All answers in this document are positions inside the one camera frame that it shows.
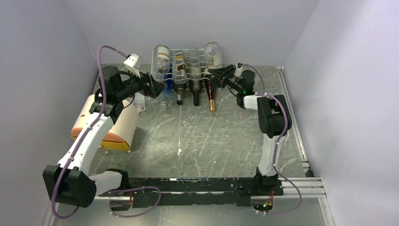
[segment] white wall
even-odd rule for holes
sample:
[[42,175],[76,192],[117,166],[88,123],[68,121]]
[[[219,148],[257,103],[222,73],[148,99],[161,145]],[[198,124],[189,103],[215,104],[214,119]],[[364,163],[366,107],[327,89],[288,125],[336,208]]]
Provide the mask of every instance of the white wall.
[[63,1],[0,0],[0,68],[0,225],[37,226],[96,62]]
[[284,74],[338,226],[399,222],[399,4],[321,0]]
[[158,44],[204,48],[217,41],[226,64],[274,66],[286,62],[318,1],[67,0],[92,50],[108,44],[151,63]]

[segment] gray marble surface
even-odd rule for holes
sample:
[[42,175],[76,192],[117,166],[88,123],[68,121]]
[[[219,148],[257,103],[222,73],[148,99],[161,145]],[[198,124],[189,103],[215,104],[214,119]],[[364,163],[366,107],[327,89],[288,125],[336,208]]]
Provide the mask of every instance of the gray marble surface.
[[[283,94],[275,67],[257,67],[268,93]],[[143,65],[149,72],[150,65]],[[255,91],[262,90],[256,76]],[[157,100],[145,98],[133,138],[131,153],[98,150],[90,175],[108,168],[126,170],[130,177],[252,177],[261,159],[263,135],[257,111],[241,109],[228,89],[216,92],[216,112],[209,111],[206,91],[200,106],[192,93],[183,95],[183,105],[174,101],[161,109]],[[292,129],[280,152],[279,169],[287,177],[304,177],[301,156]]]
[[[275,198],[272,212],[281,212],[295,206],[297,198]],[[138,214],[147,208],[130,208],[117,212],[122,215]],[[73,206],[60,205],[61,215],[70,214]],[[94,200],[88,208],[80,208],[66,220],[56,220],[56,226],[324,226],[317,198],[303,198],[297,210],[277,216],[256,214],[250,207],[235,205],[158,206],[152,212],[137,218],[117,218],[109,214],[108,202]]]

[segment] purple cable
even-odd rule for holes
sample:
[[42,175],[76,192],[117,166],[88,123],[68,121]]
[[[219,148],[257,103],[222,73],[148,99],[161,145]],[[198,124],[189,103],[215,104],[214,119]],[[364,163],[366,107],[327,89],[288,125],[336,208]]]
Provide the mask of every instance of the purple cable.
[[284,116],[284,129],[283,129],[282,133],[280,134],[280,136],[277,138],[276,144],[274,145],[272,164],[273,164],[273,169],[277,172],[277,174],[278,174],[280,177],[284,178],[286,181],[288,181],[290,184],[292,184],[292,186],[296,189],[296,191],[298,192],[298,195],[299,195],[299,202],[298,202],[298,204],[297,204],[295,207],[293,207],[292,209],[287,210],[287,211],[283,211],[283,212],[277,212],[277,213],[264,213],[264,214],[267,214],[267,215],[282,215],[282,214],[290,213],[290,212],[296,210],[296,209],[301,205],[301,203],[302,203],[302,194],[301,194],[301,192],[299,191],[299,188],[298,188],[290,179],[288,179],[288,178],[285,177],[282,173],[280,173],[279,170],[278,170],[277,167],[276,167],[276,158],[277,158],[278,142],[280,141],[280,139],[283,137],[283,135],[286,133],[286,131],[287,131],[287,129],[288,129],[288,117],[287,117],[287,113],[286,113],[286,111],[285,111],[285,109],[284,109],[284,107],[283,107],[283,104],[281,104],[281,102],[280,102],[275,96],[270,95],[270,94],[266,94],[266,93],[263,94],[263,95],[258,94],[258,93],[255,93],[255,95],[256,95],[256,96],[260,96],[260,97],[270,97],[270,98],[272,98],[273,100],[276,101],[276,103],[277,103],[277,104],[279,105],[279,107],[281,108],[281,111],[283,112],[283,116]]
[[110,202],[110,203],[109,203],[110,214],[112,214],[112,215],[114,215],[114,216],[116,216],[116,217],[119,217],[119,218],[135,218],[135,217],[139,217],[139,216],[141,216],[141,215],[144,215],[144,214],[146,214],[146,213],[148,213],[148,212],[151,212],[151,211],[158,205],[158,203],[159,203],[160,200],[161,200],[161,191],[160,191],[160,189],[157,188],[157,187],[154,187],[154,186],[144,186],[144,187],[131,188],[131,189],[126,189],[126,190],[110,190],[110,191],[108,191],[108,192],[112,192],[112,193],[134,192],[134,191],[140,191],[140,190],[144,190],[144,189],[155,189],[155,190],[158,191],[158,194],[159,194],[158,200],[157,200],[157,202],[155,203],[155,205],[153,205],[151,208],[149,208],[148,210],[146,210],[146,211],[144,211],[144,212],[142,212],[142,213],[135,214],[135,215],[130,215],[130,216],[128,216],[128,215],[119,215],[119,214],[116,214],[116,213],[114,213],[114,212],[112,211],[111,202]]
[[255,67],[253,67],[253,66],[251,66],[251,65],[248,65],[248,64],[242,64],[243,66],[247,66],[247,67],[250,67],[250,68],[252,68],[252,69],[254,69],[255,70],[255,72],[258,74],[258,76],[259,76],[259,78],[260,78],[260,80],[261,80],[261,82],[262,82],[262,87],[263,87],[263,93],[266,93],[266,91],[265,91],[265,85],[264,85],[264,81],[263,81],[263,79],[262,79],[262,77],[261,77],[261,74],[259,73],[259,71],[255,68]]
[[[100,73],[101,87],[103,89],[103,93],[106,93],[106,91],[105,91],[105,83],[104,83],[104,75],[103,75],[103,70],[101,68],[101,56],[100,56],[101,50],[103,48],[110,48],[110,49],[114,50],[115,52],[121,54],[124,58],[127,58],[127,55],[124,54],[122,51],[117,50],[117,49],[115,49],[115,48],[113,48],[111,46],[100,46],[100,48],[98,48],[98,51],[97,51],[97,66],[98,66],[98,70],[99,70],[99,73]],[[101,110],[100,110],[97,118],[94,119],[93,122],[90,124],[90,127],[93,127],[100,120],[101,115],[103,114],[106,102],[107,102],[107,95],[103,95],[103,106],[101,107]],[[73,151],[71,153],[71,158],[72,159],[74,158],[75,154],[78,152],[78,149],[79,149],[80,145],[82,144],[83,140],[85,139],[85,137],[87,136],[89,131],[90,131],[90,129],[86,128],[86,130],[83,132],[82,136],[79,138],[78,142],[76,143],[75,148],[73,149]],[[53,213],[54,217],[56,217],[58,219],[70,218],[79,209],[79,206],[76,207],[73,210],[73,212],[71,214],[67,215],[67,216],[61,216],[56,211],[56,196],[57,196],[57,193],[58,193],[58,188],[60,186],[61,179],[64,176],[64,173],[65,173],[66,169],[71,164],[71,158],[66,161],[66,164],[64,165],[63,169],[61,170],[60,175],[58,176],[56,185],[54,186],[53,194],[51,196],[51,212]]]

